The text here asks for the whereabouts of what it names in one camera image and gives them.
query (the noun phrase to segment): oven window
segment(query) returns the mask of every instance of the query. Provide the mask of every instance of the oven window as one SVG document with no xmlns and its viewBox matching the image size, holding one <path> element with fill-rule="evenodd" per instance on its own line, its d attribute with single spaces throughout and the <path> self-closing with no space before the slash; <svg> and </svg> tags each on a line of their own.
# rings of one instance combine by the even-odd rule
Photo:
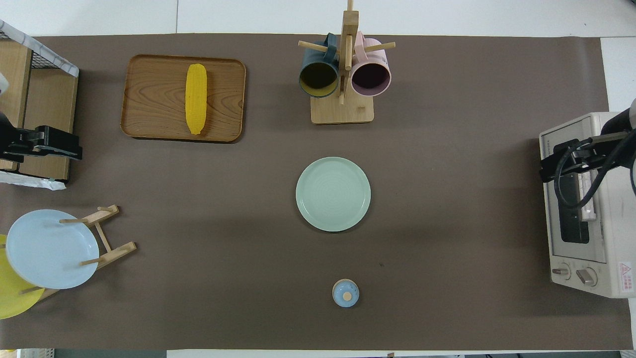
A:
<svg viewBox="0 0 636 358">
<path fill-rule="evenodd" d="M 561 192 L 566 200 L 571 203 L 579 201 L 577 174 L 569 174 L 561 177 Z M 558 205 L 558 216 L 561 223 L 561 240 L 567 243 L 589 243 L 590 232 L 588 223 L 582 222 L 579 210 L 570 210 Z"/>
</svg>

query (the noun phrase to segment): mug rack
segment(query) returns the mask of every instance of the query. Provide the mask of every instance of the mug rack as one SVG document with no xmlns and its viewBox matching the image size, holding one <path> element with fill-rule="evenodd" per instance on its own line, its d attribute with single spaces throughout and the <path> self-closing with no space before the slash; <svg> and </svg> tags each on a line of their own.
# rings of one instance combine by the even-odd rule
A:
<svg viewBox="0 0 636 358">
<path fill-rule="evenodd" d="M 354 54 L 354 40 L 358 31 L 359 12 L 353 10 L 353 0 L 347 1 L 347 9 L 342 15 L 340 46 L 336 52 L 340 56 L 338 65 L 339 86 L 332 95 L 310 99 L 313 124 L 368 123 L 373 120 L 373 97 L 362 96 L 351 87 L 351 62 Z M 315 43 L 299 41 L 298 46 L 322 52 L 327 47 Z M 365 47 L 365 52 L 394 48 L 395 42 Z"/>
</svg>

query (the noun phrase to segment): yellow corn cob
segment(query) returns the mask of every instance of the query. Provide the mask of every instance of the yellow corn cob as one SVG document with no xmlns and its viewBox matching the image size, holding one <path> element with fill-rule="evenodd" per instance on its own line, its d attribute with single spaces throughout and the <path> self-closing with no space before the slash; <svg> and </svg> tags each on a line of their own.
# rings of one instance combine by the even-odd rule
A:
<svg viewBox="0 0 636 358">
<path fill-rule="evenodd" d="M 206 113 L 207 72 L 202 64 L 191 64 L 186 77 L 186 122 L 190 133 L 201 133 Z"/>
</svg>

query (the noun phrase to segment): oven knob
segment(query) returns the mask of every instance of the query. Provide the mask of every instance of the oven knob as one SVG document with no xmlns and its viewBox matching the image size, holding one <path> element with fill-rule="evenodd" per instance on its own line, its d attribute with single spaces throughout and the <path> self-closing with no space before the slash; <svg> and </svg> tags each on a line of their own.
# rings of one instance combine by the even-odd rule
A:
<svg viewBox="0 0 636 358">
<path fill-rule="evenodd" d="M 581 279 L 583 285 L 596 286 L 598 278 L 596 272 L 591 268 L 578 269 L 576 275 Z"/>
<path fill-rule="evenodd" d="M 567 268 L 558 268 L 558 269 L 552 269 L 552 273 L 555 275 L 569 275 L 570 270 L 568 270 Z"/>
</svg>

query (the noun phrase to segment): blue plate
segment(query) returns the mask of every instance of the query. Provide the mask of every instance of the blue plate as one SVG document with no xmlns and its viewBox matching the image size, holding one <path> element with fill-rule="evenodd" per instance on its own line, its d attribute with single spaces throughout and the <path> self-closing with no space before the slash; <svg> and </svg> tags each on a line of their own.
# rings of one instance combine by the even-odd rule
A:
<svg viewBox="0 0 636 358">
<path fill-rule="evenodd" d="M 24 280 L 47 289 L 70 289 L 86 282 L 97 263 L 80 262 L 99 257 L 95 236 L 82 223 L 60 224 L 75 218 L 58 210 L 36 210 L 16 220 L 6 240 L 11 267 Z"/>
<path fill-rule="evenodd" d="M 309 224 L 324 231 L 356 225 L 371 203 L 371 186 L 354 162 L 326 157 L 311 163 L 296 184 L 296 204 Z"/>
</svg>

